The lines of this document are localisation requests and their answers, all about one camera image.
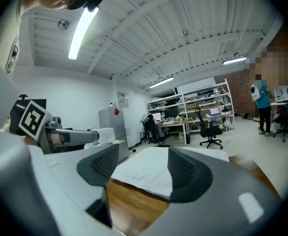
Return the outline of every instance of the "refrigerator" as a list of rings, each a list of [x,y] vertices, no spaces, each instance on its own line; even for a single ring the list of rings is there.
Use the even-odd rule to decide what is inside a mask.
[[[107,107],[99,111],[100,128],[114,128],[115,140],[125,141],[119,144],[119,159],[122,161],[129,155],[128,140],[122,108]]]

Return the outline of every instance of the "person in blue shirt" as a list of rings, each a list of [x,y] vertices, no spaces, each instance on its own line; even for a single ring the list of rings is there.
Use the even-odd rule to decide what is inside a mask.
[[[262,96],[256,101],[256,107],[260,113],[260,130],[259,134],[270,136],[271,128],[271,103],[267,93],[266,80],[256,80],[256,86],[261,90]],[[266,119],[266,132],[264,131],[264,120]]]

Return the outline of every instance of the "white ceiling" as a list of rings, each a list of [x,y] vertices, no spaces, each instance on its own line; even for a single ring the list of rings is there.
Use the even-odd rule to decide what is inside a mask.
[[[82,11],[27,12],[18,64],[116,74],[147,89],[160,78],[219,67],[235,53],[249,56],[277,15],[268,0],[103,0],[73,61],[68,51]],[[68,30],[58,29],[61,19]]]

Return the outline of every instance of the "black pants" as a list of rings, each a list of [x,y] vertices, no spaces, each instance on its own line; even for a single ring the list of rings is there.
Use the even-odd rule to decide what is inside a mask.
[[[270,132],[271,127],[271,107],[259,108],[260,112],[260,130],[264,131],[264,119],[266,119],[266,132]]]

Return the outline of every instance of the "trash can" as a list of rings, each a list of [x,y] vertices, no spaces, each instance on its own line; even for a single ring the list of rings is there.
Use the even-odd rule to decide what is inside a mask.
[[[190,144],[190,135],[187,135],[187,144]]]

